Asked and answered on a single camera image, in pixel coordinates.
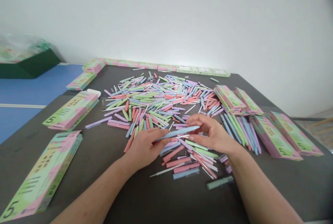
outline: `hand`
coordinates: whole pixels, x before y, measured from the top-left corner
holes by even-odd
[[[189,140],[197,144],[206,146],[221,153],[231,153],[240,145],[233,140],[225,129],[215,119],[211,119],[203,114],[194,114],[186,121],[188,126],[200,126],[199,129],[191,132]],[[204,132],[206,136],[200,136],[198,133]]]
[[[131,147],[123,156],[127,163],[138,171],[151,164],[171,138],[154,141],[169,133],[168,129],[153,128],[138,132]]]

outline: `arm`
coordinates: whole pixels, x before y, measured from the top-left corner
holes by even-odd
[[[201,126],[189,136],[189,140],[227,154],[251,223],[303,223],[251,155],[216,120],[195,114],[186,123]],[[207,133],[208,137],[197,135],[201,131]]]
[[[120,189],[139,169],[152,163],[171,141],[154,140],[169,131],[158,128],[140,131],[127,153],[114,162],[86,191],[72,202],[51,224],[103,223]]]

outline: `dark gray table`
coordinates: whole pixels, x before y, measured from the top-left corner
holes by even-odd
[[[103,91],[119,80],[140,75],[146,70],[130,71],[130,68],[106,66],[88,86]],[[193,81],[200,81],[208,87],[215,86],[210,76],[189,75]],[[219,84],[230,88],[244,89],[265,111],[282,112],[241,76],[215,77]],[[0,211],[3,212],[15,192],[39,158],[52,137],[58,131],[50,130],[41,123],[64,105],[76,92],[67,91],[43,109],[32,120],[0,146]],[[76,129],[83,129],[89,123],[102,118],[99,102]],[[28,216],[8,223],[49,223],[88,186],[90,186],[114,161],[123,155],[127,139],[126,130],[107,124],[83,130],[83,141],[74,156],[48,209],[40,214]],[[264,145],[263,154],[256,156],[256,162],[264,173],[293,206],[304,221],[333,218],[333,155],[311,140],[324,152],[322,157],[305,157],[300,162],[272,158]],[[172,173],[149,178],[164,168],[162,159],[138,171],[124,185],[111,207],[105,223],[158,222],[158,223],[248,223],[236,184],[208,191],[206,183],[210,178],[201,170],[200,175],[176,181]],[[219,164],[218,176],[226,173]]]

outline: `white wall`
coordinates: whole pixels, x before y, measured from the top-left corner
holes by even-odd
[[[292,116],[333,106],[333,0],[0,0],[0,24],[93,57],[219,67]]]

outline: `plastic bag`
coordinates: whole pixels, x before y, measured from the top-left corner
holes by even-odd
[[[46,51],[51,44],[26,33],[0,29],[0,63],[18,63]]]

